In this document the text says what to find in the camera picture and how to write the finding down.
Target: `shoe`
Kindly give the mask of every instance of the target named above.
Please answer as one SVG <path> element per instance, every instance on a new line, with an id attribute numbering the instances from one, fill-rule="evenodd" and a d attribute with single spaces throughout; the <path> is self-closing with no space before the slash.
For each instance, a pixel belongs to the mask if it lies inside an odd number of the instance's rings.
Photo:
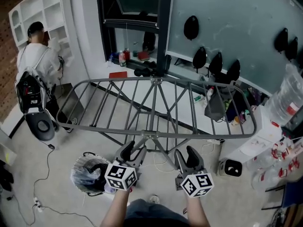
<path id="1" fill-rule="evenodd" d="M 73 118 L 72 121 L 71 121 L 71 124 L 73 125 L 76 125 L 78 122 L 78 119 L 77 118 Z M 69 128 L 66 132 L 70 133 L 72 132 L 73 128 Z"/>
<path id="2" fill-rule="evenodd" d="M 149 203 L 160 204 L 160 198 L 157 195 L 150 196 Z"/>

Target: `person's leg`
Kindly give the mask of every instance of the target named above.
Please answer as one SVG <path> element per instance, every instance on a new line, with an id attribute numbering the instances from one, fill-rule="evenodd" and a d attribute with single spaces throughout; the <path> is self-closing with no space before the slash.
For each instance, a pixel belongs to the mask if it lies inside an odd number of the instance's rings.
<path id="1" fill-rule="evenodd" d="M 149 208 L 149 212 L 151 218 L 171 218 L 177 219 L 184 223 L 188 223 L 188 220 L 185 217 L 178 213 L 175 213 L 174 211 L 171 211 L 161 204 L 152 204 Z"/>
<path id="2" fill-rule="evenodd" d="M 144 217 L 144 213 L 149 212 L 149 207 L 150 204 L 143 199 L 137 199 L 135 201 L 132 201 L 127 207 L 125 219 L 142 218 Z"/>
<path id="3" fill-rule="evenodd" d="M 54 117 L 54 119 L 56 119 L 57 113 L 59 111 L 59 106 L 58 106 L 57 100 L 55 98 L 52 98 L 50 101 L 48 101 L 46 103 L 45 107 L 49 111 L 49 113 L 51 114 L 51 116 Z M 58 114 L 58 120 L 60 122 L 66 122 L 67 121 L 67 117 L 65 116 L 65 114 L 63 112 L 60 112 Z"/>

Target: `gray cloth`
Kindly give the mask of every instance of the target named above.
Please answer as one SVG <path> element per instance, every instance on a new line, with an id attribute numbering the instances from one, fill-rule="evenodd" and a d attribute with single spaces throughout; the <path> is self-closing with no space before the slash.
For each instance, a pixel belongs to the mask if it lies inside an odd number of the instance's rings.
<path id="1" fill-rule="evenodd" d="M 147 203 L 143 199 L 137 199 L 127 207 L 125 219 L 128 218 L 169 218 L 188 224 L 188 220 L 183 216 L 161 204 Z"/>

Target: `black cap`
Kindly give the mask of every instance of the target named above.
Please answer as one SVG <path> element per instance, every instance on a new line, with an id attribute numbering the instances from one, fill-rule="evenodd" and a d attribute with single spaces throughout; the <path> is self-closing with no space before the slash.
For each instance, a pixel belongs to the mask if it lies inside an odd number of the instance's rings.
<path id="1" fill-rule="evenodd" d="M 30 27 L 27 30 L 27 36 L 30 37 L 32 34 L 43 30 L 43 24 L 41 22 L 34 22 L 30 25 Z"/>

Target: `man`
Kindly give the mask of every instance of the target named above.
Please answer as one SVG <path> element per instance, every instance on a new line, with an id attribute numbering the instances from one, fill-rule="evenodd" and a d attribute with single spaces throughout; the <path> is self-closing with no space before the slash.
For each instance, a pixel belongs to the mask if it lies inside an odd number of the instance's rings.
<path id="1" fill-rule="evenodd" d="M 34 22 L 27 30 L 28 42 L 25 48 L 19 51 L 17 57 L 18 71 L 23 71 L 26 67 L 36 67 L 36 70 L 42 75 L 42 79 L 49 90 L 54 85 L 54 73 L 62 68 L 58 54 L 55 50 L 43 45 L 44 28 L 41 22 Z M 46 109 L 56 118 L 59 111 L 57 100 L 54 96 L 46 103 Z M 58 114 L 60 122 L 67 122 L 67 117 L 63 112 Z M 68 123 L 76 124 L 77 118 Z M 72 128 L 64 128 L 68 133 Z"/>
<path id="2" fill-rule="evenodd" d="M 101 227 L 119 226 L 199 226 L 209 227 L 199 198 L 188 198 L 187 216 L 183 216 L 158 204 L 159 198 L 154 195 L 150 203 L 142 199 L 133 201 L 127 206 L 129 191 L 118 190 L 105 215 Z"/>

